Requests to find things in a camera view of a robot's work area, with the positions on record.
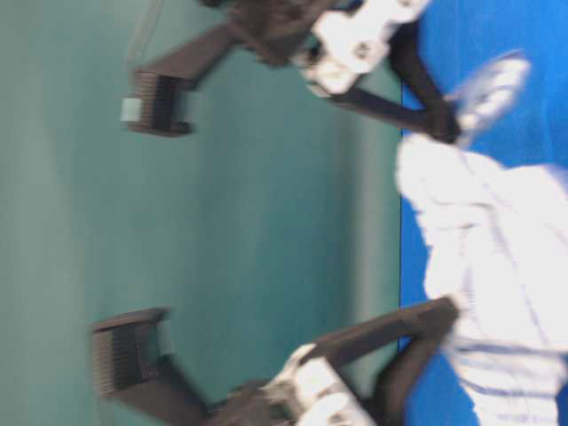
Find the teal wall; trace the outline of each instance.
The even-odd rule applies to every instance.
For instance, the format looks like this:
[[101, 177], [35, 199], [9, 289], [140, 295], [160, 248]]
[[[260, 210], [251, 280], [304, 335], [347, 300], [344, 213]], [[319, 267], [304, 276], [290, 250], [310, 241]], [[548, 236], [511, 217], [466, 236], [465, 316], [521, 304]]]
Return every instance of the teal wall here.
[[[145, 7], [0, 3], [2, 424], [97, 424], [87, 329], [109, 315], [172, 307], [180, 362], [218, 399], [398, 304], [398, 131], [236, 52], [196, 99], [198, 134], [126, 132], [123, 61]], [[148, 57], [218, 18], [168, 0]], [[398, 99], [386, 73], [370, 83]], [[362, 386], [382, 358], [354, 370]]]

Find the white fabric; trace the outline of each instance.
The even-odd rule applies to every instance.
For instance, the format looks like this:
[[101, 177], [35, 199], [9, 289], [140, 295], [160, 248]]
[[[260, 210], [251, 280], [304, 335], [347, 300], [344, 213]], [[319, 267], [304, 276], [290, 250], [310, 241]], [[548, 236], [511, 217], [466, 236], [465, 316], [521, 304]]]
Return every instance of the white fabric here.
[[461, 310], [445, 354], [483, 425], [557, 424], [568, 352], [568, 196], [549, 166], [504, 169], [404, 138], [397, 181], [429, 248], [424, 287]]

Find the cable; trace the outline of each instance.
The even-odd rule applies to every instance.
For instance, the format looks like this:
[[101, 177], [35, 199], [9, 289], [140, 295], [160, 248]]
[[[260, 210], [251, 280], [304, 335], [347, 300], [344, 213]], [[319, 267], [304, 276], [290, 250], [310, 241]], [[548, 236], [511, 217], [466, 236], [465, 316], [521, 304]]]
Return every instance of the cable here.
[[150, 0], [146, 13], [142, 15], [134, 29], [126, 49], [125, 61], [126, 67], [131, 73], [144, 58], [144, 52], [157, 27], [162, 7], [163, 0]]

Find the blue fabric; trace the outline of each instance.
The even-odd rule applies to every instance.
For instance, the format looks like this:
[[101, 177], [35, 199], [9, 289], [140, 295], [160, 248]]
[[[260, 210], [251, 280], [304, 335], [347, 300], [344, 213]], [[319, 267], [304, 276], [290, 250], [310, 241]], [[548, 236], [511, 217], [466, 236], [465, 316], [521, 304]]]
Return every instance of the blue fabric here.
[[[474, 151], [508, 167], [554, 163], [568, 168], [567, 36], [567, 0], [432, 1], [422, 23], [421, 55], [443, 91], [452, 90], [505, 51], [523, 49], [532, 62], [526, 90], [514, 109], [476, 140]], [[417, 106], [407, 91], [403, 102]], [[426, 259], [414, 213], [403, 201], [401, 305], [425, 299]], [[565, 393], [559, 397], [561, 424], [568, 424]], [[443, 359], [435, 359], [422, 378], [409, 403], [408, 424], [477, 424], [469, 400]]]

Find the screw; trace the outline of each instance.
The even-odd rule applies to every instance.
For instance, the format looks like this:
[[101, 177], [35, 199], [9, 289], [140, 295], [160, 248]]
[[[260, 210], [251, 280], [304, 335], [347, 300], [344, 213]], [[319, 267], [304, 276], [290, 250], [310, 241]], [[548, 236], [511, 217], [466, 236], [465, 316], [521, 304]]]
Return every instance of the screw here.
[[364, 59], [371, 52], [371, 46], [368, 43], [359, 43], [355, 46], [355, 56], [359, 59]]

